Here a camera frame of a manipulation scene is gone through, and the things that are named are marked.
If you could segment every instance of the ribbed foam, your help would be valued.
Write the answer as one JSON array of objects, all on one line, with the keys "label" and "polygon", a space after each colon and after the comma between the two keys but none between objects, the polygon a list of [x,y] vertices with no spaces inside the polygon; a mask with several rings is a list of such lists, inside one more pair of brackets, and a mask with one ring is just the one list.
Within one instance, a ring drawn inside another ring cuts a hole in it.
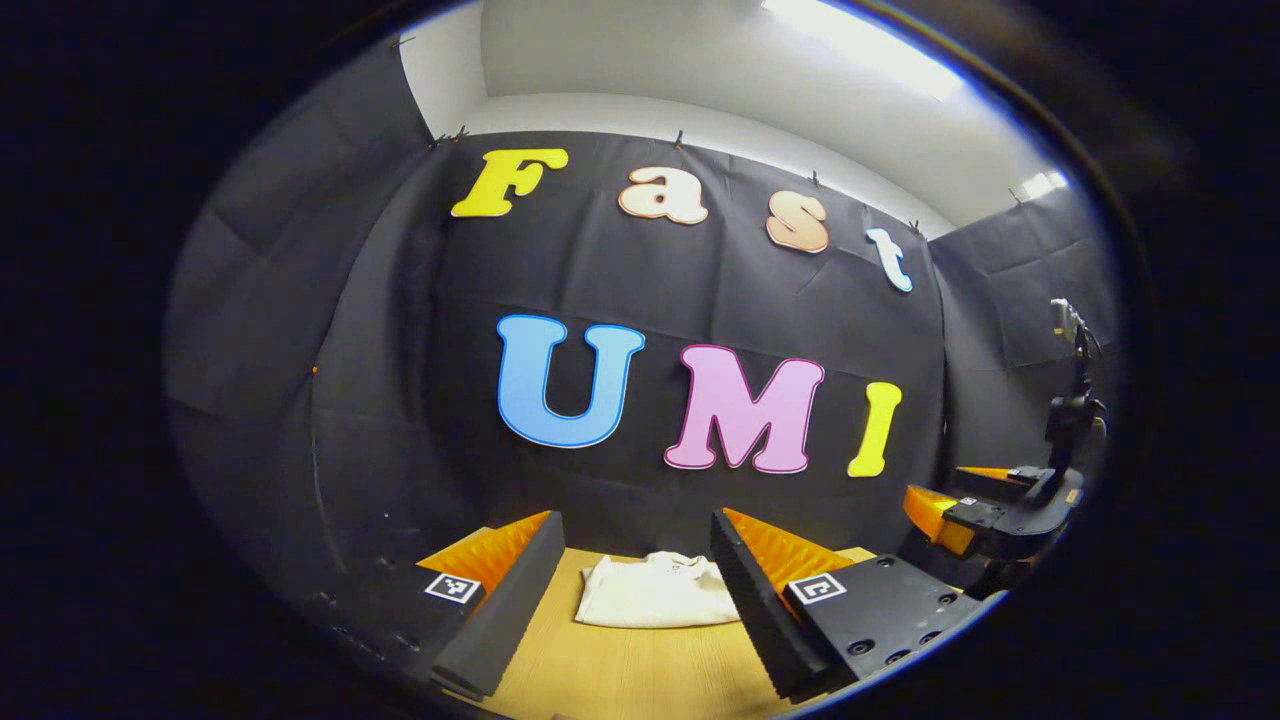
[{"label": "ribbed foam", "polygon": [[431,664],[431,678],[465,697],[493,696],[564,553],[564,521],[544,512],[524,552]]},{"label": "ribbed foam", "polygon": [[991,478],[993,480],[1004,480],[1006,483],[1019,482],[1009,477],[1009,468],[956,468],[956,470],[970,473],[973,475],[982,475],[983,478]]},{"label": "ribbed foam", "polygon": [[832,666],[792,618],[726,511],[712,514],[712,555],[778,697],[797,697]]},{"label": "ribbed foam", "polygon": [[733,528],[769,578],[773,592],[780,596],[787,583],[849,568],[854,564],[852,560],[818,543],[749,515],[742,515],[736,510],[726,507],[724,515],[733,523]]},{"label": "ribbed foam", "polygon": [[488,593],[486,601],[502,578],[511,570],[511,566],[516,564],[516,559],[525,551],[529,539],[534,537],[548,515],[550,515],[550,510],[503,525],[497,530],[447,547],[419,561],[419,565],[436,573],[479,580]]},{"label": "ribbed foam", "polygon": [[902,510],[916,528],[929,537],[929,542],[942,544],[956,555],[963,555],[973,542],[974,532],[963,525],[948,523],[943,514],[959,501],[954,497],[922,488],[906,486]]}]

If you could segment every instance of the ceiling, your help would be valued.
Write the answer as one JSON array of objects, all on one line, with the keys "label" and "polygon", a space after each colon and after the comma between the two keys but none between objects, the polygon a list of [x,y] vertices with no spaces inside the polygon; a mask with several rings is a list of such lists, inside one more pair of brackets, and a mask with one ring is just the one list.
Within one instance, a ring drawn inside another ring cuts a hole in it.
[{"label": "ceiling", "polygon": [[620,94],[732,113],[879,173],[956,227],[1052,169],[973,87],[934,100],[759,0],[485,0],[480,51],[489,97]]}]

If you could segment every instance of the yellow letter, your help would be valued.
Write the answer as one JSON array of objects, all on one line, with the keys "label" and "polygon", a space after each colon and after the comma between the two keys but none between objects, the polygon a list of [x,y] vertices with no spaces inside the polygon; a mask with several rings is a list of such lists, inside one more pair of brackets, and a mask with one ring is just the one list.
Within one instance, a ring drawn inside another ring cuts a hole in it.
[{"label": "yellow letter", "polygon": [[[532,164],[521,168],[525,161]],[[544,150],[490,150],[484,154],[484,169],[471,186],[471,193],[453,206],[454,218],[497,218],[511,211],[507,186],[525,196],[543,179],[543,165],[558,170],[568,164],[568,152],[559,147]]]},{"label": "yellow letter", "polygon": [[[698,224],[707,219],[703,208],[703,183],[692,174],[676,168],[639,168],[631,170],[632,184],[618,193],[618,205],[640,218],[671,218],[682,225]],[[662,178],[667,184],[653,181]]]},{"label": "yellow letter", "polygon": [[893,421],[893,409],[902,402],[902,391],[893,383],[870,383],[867,386],[867,429],[863,430],[863,446],[858,457],[849,464],[850,478],[874,478],[884,470],[884,443],[888,442],[888,427]]},{"label": "yellow letter", "polygon": [[764,220],[769,238],[783,247],[795,247],[805,252],[822,252],[827,249],[827,209],[815,197],[782,190],[769,197],[769,211],[773,215]]}]

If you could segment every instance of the black fabric backdrop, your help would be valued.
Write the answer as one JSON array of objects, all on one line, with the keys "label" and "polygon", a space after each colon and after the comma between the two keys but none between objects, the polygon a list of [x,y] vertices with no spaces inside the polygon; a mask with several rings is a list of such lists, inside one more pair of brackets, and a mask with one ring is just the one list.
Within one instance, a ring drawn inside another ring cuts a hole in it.
[{"label": "black fabric backdrop", "polygon": [[[924,243],[856,200],[699,147],[581,132],[429,141],[398,58],[374,49],[246,150],[175,272],[166,384],[179,451],[215,521],[287,600],[547,509],[563,512],[568,544],[620,555],[707,553],[721,506],[828,547],[893,551],[911,529],[905,486],[936,484],[948,445],[963,464],[1044,460],[1047,402],[1069,378],[1048,297],[1070,297],[1105,343],[1117,327],[1106,283],[1061,279],[1096,277],[1091,247],[1103,246],[1053,202]],[[562,147],[570,163],[529,196],[508,192],[507,215],[452,218],[484,152],[516,147]],[[617,195],[645,165],[696,176],[709,218],[623,213]],[[823,202],[831,247],[769,241],[780,190]],[[870,227],[902,247],[911,292],[886,278]],[[495,325],[513,313],[568,327],[548,386],[566,415],[590,396],[584,331],[645,334],[604,442],[544,447],[502,423]],[[710,469],[663,462],[692,343],[733,348],[753,395],[788,357],[823,365],[806,470],[728,468],[718,439]],[[849,478],[877,380],[904,393],[886,469]]]}]

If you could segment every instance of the wooden table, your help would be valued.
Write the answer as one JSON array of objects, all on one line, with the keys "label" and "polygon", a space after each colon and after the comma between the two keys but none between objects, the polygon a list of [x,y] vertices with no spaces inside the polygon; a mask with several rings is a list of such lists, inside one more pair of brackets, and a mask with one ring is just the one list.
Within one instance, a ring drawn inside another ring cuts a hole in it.
[{"label": "wooden table", "polygon": [[[856,561],[874,557],[861,548],[840,553]],[[564,550],[498,692],[474,705],[517,720],[556,714],[573,720],[772,717],[797,707],[773,692],[740,621],[669,629],[575,623],[581,570],[600,557]]]}]

